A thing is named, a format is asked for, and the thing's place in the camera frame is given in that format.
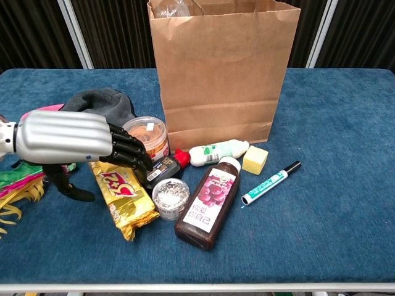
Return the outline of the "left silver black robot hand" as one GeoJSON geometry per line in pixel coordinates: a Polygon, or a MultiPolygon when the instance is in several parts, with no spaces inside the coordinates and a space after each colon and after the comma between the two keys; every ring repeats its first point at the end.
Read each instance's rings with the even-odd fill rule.
{"type": "Polygon", "coordinates": [[[132,168],[142,183],[153,169],[139,139],[104,116],[86,112],[34,110],[18,123],[5,123],[1,153],[41,166],[60,193],[82,202],[94,201],[94,194],[70,183],[64,165],[100,161],[132,168]]]}

